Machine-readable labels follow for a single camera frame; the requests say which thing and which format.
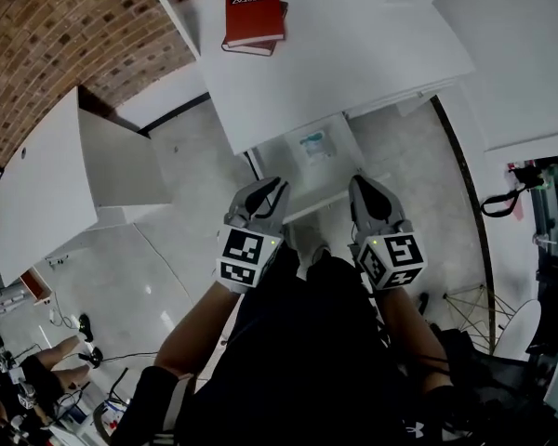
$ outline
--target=forearm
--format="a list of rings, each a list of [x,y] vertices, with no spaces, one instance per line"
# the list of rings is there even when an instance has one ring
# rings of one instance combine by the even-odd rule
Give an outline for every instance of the forearm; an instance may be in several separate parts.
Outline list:
[[[177,375],[201,372],[239,298],[215,282],[166,339],[155,365]]]
[[[35,404],[33,406],[33,410],[35,411],[35,414],[39,417],[41,422],[44,424],[44,426],[49,425],[49,418],[47,417],[46,412],[44,412],[44,410],[41,408],[41,406],[39,406],[38,404]]]
[[[393,344],[417,363],[424,373],[424,392],[452,385],[447,374],[438,372],[448,372],[445,349],[421,317],[405,289],[381,293],[377,296],[377,303]]]

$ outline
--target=black pants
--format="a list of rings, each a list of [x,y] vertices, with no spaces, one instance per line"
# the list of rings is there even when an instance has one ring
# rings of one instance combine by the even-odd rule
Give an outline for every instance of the black pants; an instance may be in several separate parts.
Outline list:
[[[58,377],[44,367],[34,355],[27,357],[20,367],[27,382],[35,388],[39,406],[47,414],[53,415],[56,402],[65,393]]]
[[[360,273],[347,261],[325,253],[308,268],[307,281],[297,276],[298,268],[298,253],[284,244],[260,284],[242,301],[229,342],[264,312],[293,302],[306,308],[337,303],[365,319],[369,326],[376,326],[376,313]]]

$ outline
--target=black strap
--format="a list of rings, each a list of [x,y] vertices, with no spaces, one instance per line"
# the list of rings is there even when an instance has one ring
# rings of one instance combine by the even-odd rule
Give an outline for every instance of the black strap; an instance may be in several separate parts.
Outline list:
[[[495,197],[487,198],[482,203],[482,206],[480,206],[480,210],[484,215],[489,216],[491,218],[503,218],[505,216],[508,216],[512,213],[514,207],[517,205],[517,202],[519,201],[519,196],[521,196],[521,192],[525,190],[526,188],[520,190],[512,190],[509,191],[506,195],[497,195]],[[485,210],[485,206],[488,204],[507,202],[508,200],[512,200],[511,205],[508,208],[505,208],[504,210],[500,210],[498,212],[493,212],[493,213],[488,213]]]

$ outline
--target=wire stand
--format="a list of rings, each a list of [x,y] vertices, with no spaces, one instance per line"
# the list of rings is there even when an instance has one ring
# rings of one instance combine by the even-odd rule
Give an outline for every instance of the wire stand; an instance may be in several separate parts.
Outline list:
[[[471,292],[477,292],[477,296],[474,298],[473,301],[467,301],[464,299],[459,299],[458,296],[459,295],[466,295],[467,293],[471,293]],[[494,308],[488,308],[485,306],[481,306],[479,304],[480,299],[482,298],[482,295],[486,293],[488,296],[490,296],[490,298],[494,299]],[[496,338],[495,335],[491,335],[491,333],[484,333],[482,332],[482,330],[480,329],[480,327],[478,326],[478,323],[473,322],[470,317],[472,316],[473,312],[475,311],[476,308],[481,308],[484,310],[489,311],[490,315],[496,315],[498,314],[502,314],[504,315],[508,321],[511,321],[511,319],[514,317],[514,315],[516,314],[516,310],[513,309],[511,306],[509,306],[502,298],[500,298],[499,296],[497,296],[494,291],[488,289],[485,285],[480,284],[477,287],[472,287],[470,289],[466,289],[463,291],[458,291],[452,295],[450,294],[444,294],[443,295],[443,299],[446,301],[446,303],[448,304],[449,307],[451,307],[453,310],[455,310],[463,319],[463,323],[459,326],[459,330],[464,332],[467,329],[469,329],[470,327],[472,327],[475,332],[477,334],[470,334],[471,337],[475,337],[477,339],[479,339],[480,341],[485,341],[485,345],[483,345],[481,342],[478,342],[477,340],[472,339],[472,342],[487,350],[490,355],[494,354],[494,349],[496,348],[496,343],[498,342],[498,339]],[[463,312],[460,308],[459,305],[468,305],[471,306],[470,311],[468,314],[465,314],[465,312]]]

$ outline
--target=white table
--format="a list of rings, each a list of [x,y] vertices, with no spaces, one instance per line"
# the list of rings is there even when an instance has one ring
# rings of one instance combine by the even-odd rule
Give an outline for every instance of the white table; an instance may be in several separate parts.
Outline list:
[[[171,197],[152,143],[67,94],[24,140],[0,180],[0,274],[87,243],[87,230],[132,222]]]
[[[292,185],[286,221],[346,196],[364,170],[346,118],[425,100],[473,71],[432,0],[284,0],[287,37],[270,58],[221,49],[225,0],[160,1],[196,57],[233,152],[246,152],[258,177]],[[301,161],[297,141],[319,127],[338,148],[322,169]]]

